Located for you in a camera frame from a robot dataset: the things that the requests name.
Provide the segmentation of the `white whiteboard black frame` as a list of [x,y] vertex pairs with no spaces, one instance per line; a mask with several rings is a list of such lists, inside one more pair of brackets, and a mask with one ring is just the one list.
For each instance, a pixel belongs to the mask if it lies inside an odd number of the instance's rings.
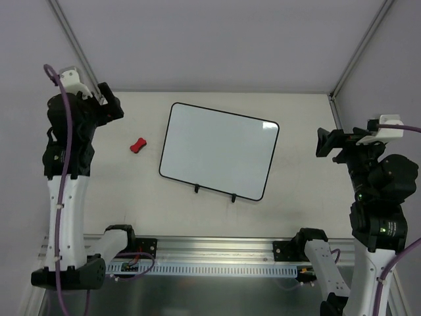
[[170,108],[159,174],[231,197],[264,197],[277,122],[186,103]]

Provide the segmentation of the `red whiteboard eraser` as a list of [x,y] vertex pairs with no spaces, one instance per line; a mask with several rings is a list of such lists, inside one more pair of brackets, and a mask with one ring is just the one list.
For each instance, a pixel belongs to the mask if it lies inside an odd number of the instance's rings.
[[137,141],[130,146],[130,151],[138,154],[146,145],[147,141],[144,138],[138,138]]

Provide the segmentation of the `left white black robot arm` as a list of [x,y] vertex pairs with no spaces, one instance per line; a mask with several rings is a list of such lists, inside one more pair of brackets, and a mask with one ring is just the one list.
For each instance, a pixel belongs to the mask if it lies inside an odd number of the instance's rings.
[[33,286],[48,290],[97,290],[106,264],[118,254],[137,250],[129,224],[108,226],[92,249],[84,241],[84,201],[94,156],[95,130],[123,118],[120,100],[105,82],[98,85],[106,100],[84,97],[81,90],[52,97],[47,103],[47,147],[42,157],[50,195],[49,241],[45,264],[31,275]]

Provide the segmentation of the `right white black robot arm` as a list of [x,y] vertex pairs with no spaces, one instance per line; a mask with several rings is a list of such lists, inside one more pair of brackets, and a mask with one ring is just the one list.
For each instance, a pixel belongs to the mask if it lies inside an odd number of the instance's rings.
[[396,264],[420,245],[406,244],[408,224],[402,204],[416,191],[418,165],[403,155],[380,156],[392,140],[413,126],[376,124],[367,129],[319,128],[316,156],[339,149],[332,161],[347,166],[355,193],[349,214],[354,238],[350,287],[343,282],[323,230],[302,228],[291,241],[295,256],[310,261],[320,285],[320,315],[385,315],[389,280]]

